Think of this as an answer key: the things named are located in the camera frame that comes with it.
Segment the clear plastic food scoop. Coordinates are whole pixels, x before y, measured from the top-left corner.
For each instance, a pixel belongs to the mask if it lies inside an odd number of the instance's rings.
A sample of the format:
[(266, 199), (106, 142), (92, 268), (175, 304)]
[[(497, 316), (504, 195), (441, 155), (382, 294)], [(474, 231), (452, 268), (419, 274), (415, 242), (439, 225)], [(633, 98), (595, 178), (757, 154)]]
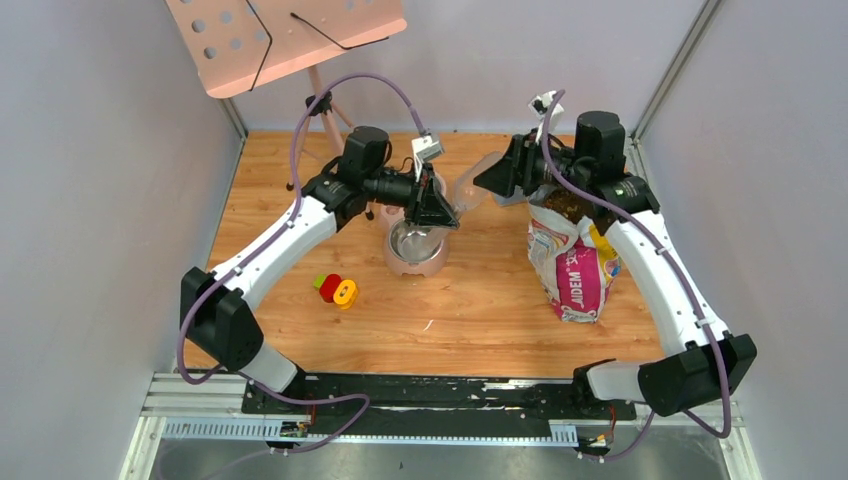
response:
[(484, 155), (477, 163), (465, 170), (455, 181), (451, 204), (457, 218), (475, 209), (484, 199), (488, 191), (474, 184), (474, 179), (482, 172), (495, 165), (503, 154), (498, 151)]

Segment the cat food bag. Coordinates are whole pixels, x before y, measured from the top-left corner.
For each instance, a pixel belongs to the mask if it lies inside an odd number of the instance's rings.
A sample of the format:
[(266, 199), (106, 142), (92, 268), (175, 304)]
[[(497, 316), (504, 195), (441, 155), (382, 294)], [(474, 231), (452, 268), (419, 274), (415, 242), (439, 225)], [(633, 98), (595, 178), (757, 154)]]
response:
[(560, 187), (542, 186), (527, 200), (527, 256), (561, 321), (595, 323), (622, 270), (620, 257), (593, 220), (574, 225), (542, 206)]

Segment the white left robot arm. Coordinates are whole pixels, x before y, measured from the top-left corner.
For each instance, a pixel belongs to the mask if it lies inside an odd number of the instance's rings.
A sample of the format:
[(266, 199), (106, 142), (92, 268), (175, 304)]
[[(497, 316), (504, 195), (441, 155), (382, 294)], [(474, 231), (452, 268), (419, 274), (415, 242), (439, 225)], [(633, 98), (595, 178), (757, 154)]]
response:
[(392, 144), (379, 128), (348, 134), (340, 155), (300, 190), (289, 209), (234, 257), (206, 272), (187, 271), (180, 284), (180, 342), (191, 341), (217, 368), (242, 374), (268, 389), (283, 413), (306, 400), (300, 368), (264, 338), (254, 311), (308, 252), (330, 239), (371, 203), (397, 207), (416, 227), (454, 230), (459, 221), (437, 181), (432, 160), (443, 154), (434, 134), (412, 143), (408, 171), (389, 166)]

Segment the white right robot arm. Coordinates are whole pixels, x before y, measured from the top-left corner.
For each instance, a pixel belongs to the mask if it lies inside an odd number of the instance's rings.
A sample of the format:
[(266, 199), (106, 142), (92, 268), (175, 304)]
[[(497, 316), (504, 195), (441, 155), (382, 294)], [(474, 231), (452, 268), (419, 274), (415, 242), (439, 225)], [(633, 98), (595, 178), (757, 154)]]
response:
[(512, 137), (507, 152), (474, 177), (498, 195), (562, 186), (582, 201), (600, 236), (624, 260), (657, 325), (663, 359), (633, 364), (615, 360), (576, 369), (571, 403), (596, 417), (612, 400), (643, 403), (660, 416), (694, 410), (713, 401), (731, 418), (731, 396), (757, 356), (747, 335), (734, 335), (709, 307), (676, 253), (647, 182), (626, 172), (626, 132), (611, 112), (579, 115), (574, 144), (551, 144), (550, 119), (535, 133)]

